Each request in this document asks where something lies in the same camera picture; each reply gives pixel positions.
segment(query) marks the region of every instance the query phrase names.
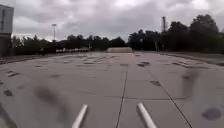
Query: cloud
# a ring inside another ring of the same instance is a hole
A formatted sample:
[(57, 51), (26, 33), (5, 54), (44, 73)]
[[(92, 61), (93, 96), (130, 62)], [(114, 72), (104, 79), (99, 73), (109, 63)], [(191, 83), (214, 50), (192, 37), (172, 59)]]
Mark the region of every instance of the cloud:
[(139, 29), (161, 30), (161, 17), (190, 25), (198, 14), (211, 14), (224, 27), (223, 0), (17, 0), (14, 33), (52, 37), (69, 34), (127, 38)]

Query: tree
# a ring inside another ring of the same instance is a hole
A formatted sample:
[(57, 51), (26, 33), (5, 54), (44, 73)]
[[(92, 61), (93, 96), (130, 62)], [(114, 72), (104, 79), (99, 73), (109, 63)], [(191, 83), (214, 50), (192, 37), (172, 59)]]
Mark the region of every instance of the tree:
[(188, 27), (181, 22), (172, 22), (166, 36), (164, 43), (166, 49), (171, 51), (188, 49)]
[(145, 31), (142, 41), (143, 50), (155, 50), (155, 42), (158, 42), (159, 33), (153, 31)]
[(214, 52), (218, 45), (219, 31), (210, 15), (198, 15), (190, 26), (191, 47), (202, 52)]
[(138, 33), (134, 32), (130, 34), (128, 37), (128, 46), (134, 50), (140, 50), (142, 48), (140, 41), (141, 37), (139, 36)]
[(127, 47), (127, 45), (121, 37), (117, 37), (110, 41), (110, 47)]

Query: street lamp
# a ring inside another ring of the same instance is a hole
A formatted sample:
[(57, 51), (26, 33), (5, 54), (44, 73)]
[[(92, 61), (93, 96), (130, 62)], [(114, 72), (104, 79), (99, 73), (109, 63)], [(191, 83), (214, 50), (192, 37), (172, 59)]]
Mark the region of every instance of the street lamp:
[(54, 41), (55, 41), (55, 29), (56, 29), (56, 27), (57, 27), (57, 24), (52, 24), (51, 26), (52, 26), (52, 27), (53, 27), (53, 29), (54, 29), (53, 36), (54, 36)]

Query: sky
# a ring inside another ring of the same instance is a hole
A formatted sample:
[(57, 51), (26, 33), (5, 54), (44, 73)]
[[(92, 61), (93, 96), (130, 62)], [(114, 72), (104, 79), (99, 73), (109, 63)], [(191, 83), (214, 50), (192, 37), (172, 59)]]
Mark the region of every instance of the sky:
[(190, 25), (198, 14), (210, 14), (224, 28), (224, 0), (1, 0), (15, 8), (13, 34), (51, 40), (82, 34), (114, 38), (143, 30), (161, 31), (167, 22)]

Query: concrete plaza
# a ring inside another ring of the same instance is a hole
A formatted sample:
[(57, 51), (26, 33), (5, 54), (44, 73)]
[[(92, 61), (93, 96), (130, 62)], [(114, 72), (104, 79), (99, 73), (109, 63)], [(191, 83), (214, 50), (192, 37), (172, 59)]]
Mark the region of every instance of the concrete plaza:
[(83, 128), (144, 128), (139, 102), (158, 128), (223, 128), (223, 78), (224, 67), (144, 52), (0, 65), (0, 128), (71, 128), (83, 104)]

